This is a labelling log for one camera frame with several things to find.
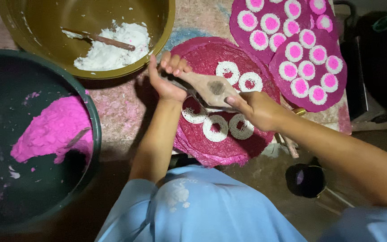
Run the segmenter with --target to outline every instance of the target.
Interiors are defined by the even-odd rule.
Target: light blue shirt
[[[157,188],[129,181],[95,241],[305,241],[255,189],[190,165],[171,169]],[[321,241],[387,241],[387,208],[351,208]]]

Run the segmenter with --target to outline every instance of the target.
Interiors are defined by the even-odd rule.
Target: left hand
[[[148,66],[150,83],[158,91],[159,97],[162,100],[166,101],[175,101],[183,103],[187,93],[186,91],[176,87],[175,85],[169,83],[166,80],[163,80],[159,77],[157,67],[156,57],[154,55],[150,56],[150,63]],[[179,55],[173,55],[166,51],[162,55],[161,63],[159,69],[164,69],[168,74],[173,74],[174,76],[180,76],[181,72],[190,72],[192,68],[187,65],[185,59],[180,59]]]

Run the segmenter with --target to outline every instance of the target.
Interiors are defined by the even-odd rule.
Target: white rice ring
[[[298,65],[298,75],[305,80],[312,80],[316,75],[314,64],[310,61],[302,61]]]
[[[311,49],[316,44],[316,35],[309,29],[301,30],[299,37],[300,44],[306,49]]]
[[[250,80],[255,84],[255,86],[252,89],[249,89],[246,87],[246,81]],[[246,72],[243,75],[241,75],[240,79],[238,80],[238,87],[242,92],[253,92],[253,91],[262,91],[262,78],[254,73],[254,72]]]
[[[284,34],[282,34],[282,33],[273,34],[270,37],[270,49],[271,49],[271,51],[276,52],[277,48],[285,41],[286,41],[286,36]]]
[[[267,13],[267,14],[264,14],[264,16],[262,16],[261,29],[265,33],[272,35],[276,33],[277,30],[279,30],[279,28],[280,28],[280,19],[277,17],[277,15],[275,15],[274,13]]]
[[[300,32],[300,25],[293,19],[287,19],[283,23],[283,33],[285,33],[286,36],[291,37],[294,34],[297,34]]]
[[[211,130],[213,124],[219,124],[219,132]],[[228,136],[228,123],[220,115],[209,116],[202,123],[202,132],[208,140],[212,142],[220,142]]]
[[[323,105],[325,104],[326,98],[328,97],[328,95],[326,94],[326,92],[321,86],[316,85],[316,86],[310,87],[310,89],[308,90],[308,97],[310,99],[310,102],[312,102],[313,104]]]
[[[310,49],[310,52],[308,53],[310,61],[315,63],[316,65],[321,65],[325,63],[326,61],[326,49],[325,47],[321,45],[316,45],[313,48]]]
[[[326,59],[325,67],[331,74],[336,75],[343,69],[343,61],[336,56],[329,56]]]
[[[258,24],[258,20],[256,19],[256,16],[249,10],[241,11],[238,14],[237,22],[238,22],[238,26],[240,26],[242,30],[247,32],[254,30],[256,28],[256,25]]]
[[[298,12],[294,15],[291,10],[298,10]],[[285,13],[289,19],[297,19],[301,15],[301,4],[297,0],[287,0],[285,2]]]
[[[302,59],[303,48],[298,42],[286,45],[285,56],[290,62],[299,62]]]
[[[200,112],[197,114],[195,114],[194,110],[191,108],[183,109],[181,114],[186,121],[192,124],[201,124],[209,116],[209,113],[203,107],[201,107]]]
[[[292,94],[298,98],[308,96],[308,82],[302,78],[297,78],[291,82]]]
[[[264,31],[255,30],[249,37],[250,46],[255,50],[265,50],[268,47],[268,36]]]
[[[298,74],[297,66],[290,61],[284,61],[279,66],[279,74],[284,80],[292,81],[295,79],[295,77],[297,77],[297,74]]]
[[[239,122],[243,122],[244,125],[241,129],[237,128]],[[243,114],[239,113],[234,115],[234,117],[229,120],[229,131],[231,131],[231,135],[239,140],[245,140],[252,136],[255,127],[251,124]]]
[[[264,7],[264,0],[246,0],[246,7],[250,11],[257,13]]]
[[[331,73],[325,73],[320,79],[320,85],[327,93],[333,93],[338,89],[337,77]]]
[[[237,64],[230,61],[219,62],[216,67],[216,76],[224,77],[225,73],[232,72],[232,76],[227,78],[229,84],[234,85],[238,82],[238,78],[240,77],[240,72],[238,70]]]

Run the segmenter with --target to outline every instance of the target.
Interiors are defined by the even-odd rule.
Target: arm
[[[228,97],[261,130],[275,130],[309,151],[352,181],[375,205],[387,206],[387,152],[293,114],[265,93],[242,93],[247,101]]]
[[[129,180],[142,178],[157,183],[165,176],[182,104],[187,95],[185,91],[162,80],[156,65],[156,58],[152,55],[148,70],[150,83],[159,93],[159,101],[152,121],[132,160]],[[180,75],[181,71],[192,70],[186,65],[184,59],[180,60],[179,56],[174,55],[171,58],[170,52],[162,55],[160,68],[175,76]]]

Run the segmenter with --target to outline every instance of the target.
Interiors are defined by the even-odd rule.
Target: person
[[[160,69],[192,71],[170,52]],[[96,241],[305,241],[263,194],[200,165],[167,171],[185,91],[159,78],[150,57],[150,82],[159,94],[129,181]],[[298,117],[266,93],[241,93],[227,102],[260,130],[274,130],[312,151],[375,206],[348,208],[321,241],[387,241],[387,152]]]

